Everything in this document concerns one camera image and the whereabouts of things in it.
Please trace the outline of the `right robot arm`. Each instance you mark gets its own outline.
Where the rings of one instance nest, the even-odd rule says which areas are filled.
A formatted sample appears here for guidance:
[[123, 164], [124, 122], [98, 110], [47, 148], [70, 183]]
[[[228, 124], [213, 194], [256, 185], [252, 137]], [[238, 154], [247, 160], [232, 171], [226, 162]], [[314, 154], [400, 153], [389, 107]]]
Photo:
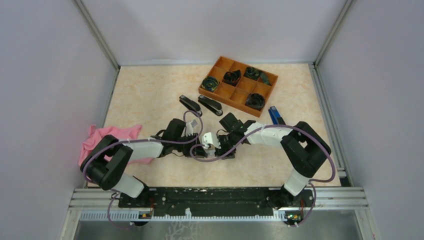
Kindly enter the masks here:
[[266, 125], [247, 120], [242, 122], [228, 113], [219, 123], [227, 132], [217, 137], [219, 156], [235, 151], [239, 144], [265, 145], [282, 148], [293, 170], [283, 184], [281, 199], [287, 206], [295, 206], [301, 200], [301, 191], [331, 155], [328, 144], [306, 122], [294, 126], [285, 124]]

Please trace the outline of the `red white staple box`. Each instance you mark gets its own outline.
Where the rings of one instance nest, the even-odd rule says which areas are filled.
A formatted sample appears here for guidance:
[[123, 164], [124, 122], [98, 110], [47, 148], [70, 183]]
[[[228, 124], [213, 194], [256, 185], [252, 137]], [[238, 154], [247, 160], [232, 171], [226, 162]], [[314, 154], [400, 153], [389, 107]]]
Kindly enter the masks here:
[[214, 159], [216, 157], [216, 149], [214, 147], [210, 147], [205, 150], [206, 159]]

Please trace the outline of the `black stapler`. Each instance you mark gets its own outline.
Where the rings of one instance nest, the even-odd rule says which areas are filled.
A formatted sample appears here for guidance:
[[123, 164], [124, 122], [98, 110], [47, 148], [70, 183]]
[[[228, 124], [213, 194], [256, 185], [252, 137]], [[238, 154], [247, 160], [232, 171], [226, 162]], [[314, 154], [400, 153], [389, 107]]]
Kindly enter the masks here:
[[216, 116], [223, 115], [222, 105], [218, 101], [208, 98], [204, 95], [199, 95], [198, 102], [205, 108], [213, 112]]
[[197, 113], [200, 117], [203, 115], [200, 105], [185, 95], [179, 96], [179, 102], [183, 104], [188, 110]]

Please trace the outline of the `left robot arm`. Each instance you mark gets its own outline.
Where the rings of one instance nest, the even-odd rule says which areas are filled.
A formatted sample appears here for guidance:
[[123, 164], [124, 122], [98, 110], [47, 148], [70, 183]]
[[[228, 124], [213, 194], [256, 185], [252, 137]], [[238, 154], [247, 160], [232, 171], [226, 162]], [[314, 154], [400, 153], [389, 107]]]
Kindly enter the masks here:
[[161, 158], [178, 151], [188, 155], [190, 144], [198, 143], [194, 127], [196, 120], [185, 122], [172, 119], [162, 135], [148, 139], [119, 140], [105, 135], [80, 165], [83, 176], [102, 190], [113, 190], [130, 197], [132, 203], [144, 207], [149, 203], [147, 186], [138, 178], [125, 173], [132, 161]]

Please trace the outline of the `blue stapler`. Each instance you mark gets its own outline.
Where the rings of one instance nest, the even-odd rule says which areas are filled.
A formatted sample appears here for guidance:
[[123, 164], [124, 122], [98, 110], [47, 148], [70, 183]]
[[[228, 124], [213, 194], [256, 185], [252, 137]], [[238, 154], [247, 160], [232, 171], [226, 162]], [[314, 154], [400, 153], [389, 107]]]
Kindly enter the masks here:
[[285, 125], [285, 121], [283, 117], [280, 115], [279, 111], [275, 106], [271, 106], [268, 109], [268, 113], [270, 115], [271, 121], [274, 125]]

